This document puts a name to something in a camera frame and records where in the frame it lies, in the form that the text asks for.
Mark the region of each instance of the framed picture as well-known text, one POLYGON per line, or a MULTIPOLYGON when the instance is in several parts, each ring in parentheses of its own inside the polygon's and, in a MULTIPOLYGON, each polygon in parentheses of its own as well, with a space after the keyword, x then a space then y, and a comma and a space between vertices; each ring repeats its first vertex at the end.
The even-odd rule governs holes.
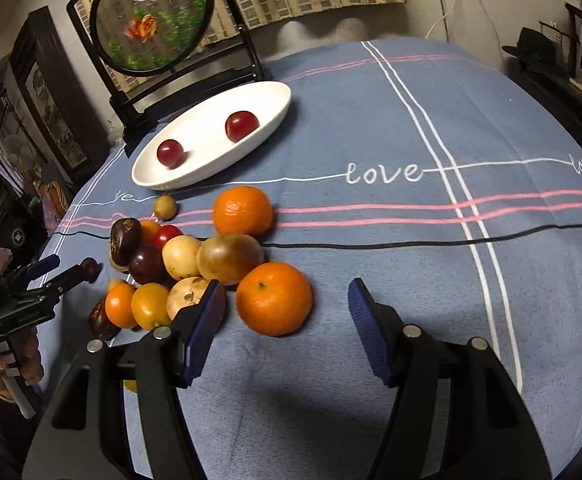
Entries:
POLYGON ((48 7, 34 10, 9 59, 37 127, 64 171, 82 184, 103 164, 106 131, 82 91, 48 7))

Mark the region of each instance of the white bowl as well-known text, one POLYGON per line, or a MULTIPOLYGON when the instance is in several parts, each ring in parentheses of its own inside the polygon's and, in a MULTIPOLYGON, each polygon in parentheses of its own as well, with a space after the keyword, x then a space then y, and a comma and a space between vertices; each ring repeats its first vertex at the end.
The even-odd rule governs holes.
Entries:
POLYGON ((260 81, 231 88, 187 110, 167 124, 142 150, 131 177, 138 186, 156 190, 177 189, 200 182, 235 164, 271 135, 282 122, 291 103, 291 89, 277 81, 260 81), (260 127, 238 142, 224 131, 234 112, 255 114, 260 127), (175 139, 187 152, 174 170, 162 166, 157 149, 163 140, 175 139))

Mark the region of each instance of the blue tablecloth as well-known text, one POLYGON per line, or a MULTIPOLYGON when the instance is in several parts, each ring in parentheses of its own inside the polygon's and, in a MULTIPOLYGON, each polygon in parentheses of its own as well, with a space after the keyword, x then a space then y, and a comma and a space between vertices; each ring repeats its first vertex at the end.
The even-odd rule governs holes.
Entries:
MULTIPOLYGON (((308 275, 314 312, 286 338, 259 336, 230 313, 202 377, 180 391, 208 477, 366 477, 395 391, 373 376, 348 313, 356 276, 437 338, 484 336, 557 474, 582 445, 582 226, 470 247, 425 242, 582 224, 581 149, 514 83, 445 43, 323 47, 270 69, 293 91, 288 116, 242 161, 175 192, 174 223, 211 236, 218 193, 260 187, 277 209, 268 257, 308 275)), ((117 218, 151 215, 154 193, 132 183, 133 160, 113 151, 46 250, 59 270, 86 256, 105 262, 97 283, 66 294, 40 327, 49 392, 90 339, 87 316, 106 282, 120 277, 107 242, 78 232, 106 237, 117 218)), ((141 336, 123 331, 116 344, 141 336)), ((125 396, 136 469, 150 474, 136 398, 125 396)))

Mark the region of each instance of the red grape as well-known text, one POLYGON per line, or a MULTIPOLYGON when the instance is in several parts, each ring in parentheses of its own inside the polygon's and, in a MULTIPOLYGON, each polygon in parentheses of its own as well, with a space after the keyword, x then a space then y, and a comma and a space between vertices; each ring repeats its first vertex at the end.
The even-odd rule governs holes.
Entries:
POLYGON ((153 239, 153 245, 159 250, 162 250, 164 244, 171 240, 171 238, 175 238, 176 236, 181 235, 182 231, 180 231, 177 227, 175 227, 174 225, 165 224, 163 226, 160 226, 160 229, 155 234, 155 238, 153 239))
POLYGON ((258 118, 251 112, 244 110, 229 115, 229 118, 226 119, 226 122, 224 123, 226 136, 229 137, 229 140, 232 142, 242 140, 259 127, 260 121, 258 121, 258 118))
POLYGON ((186 153, 175 139, 167 139, 158 146, 158 160, 162 165, 174 170, 186 160, 186 153))

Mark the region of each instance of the blue gripper pad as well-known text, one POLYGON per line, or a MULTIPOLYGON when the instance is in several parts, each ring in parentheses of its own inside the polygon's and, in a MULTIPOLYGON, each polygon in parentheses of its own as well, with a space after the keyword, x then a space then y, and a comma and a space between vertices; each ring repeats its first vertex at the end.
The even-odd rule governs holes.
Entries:
POLYGON ((215 337, 215 333, 224 316, 226 294, 223 286, 214 281, 211 282, 209 287, 213 287, 213 289, 207 295, 208 299, 204 304, 200 304, 202 312, 197 318, 196 325, 186 343, 182 376, 188 385, 191 385, 193 379, 202 374, 213 337, 215 337))
POLYGON ((392 377, 389 346, 373 313, 374 305, 375 301, 362 279, 356 278, 348 284, 348 310, 356 324, 366 358, 369 359, 373 373, 388 386, 392 377))

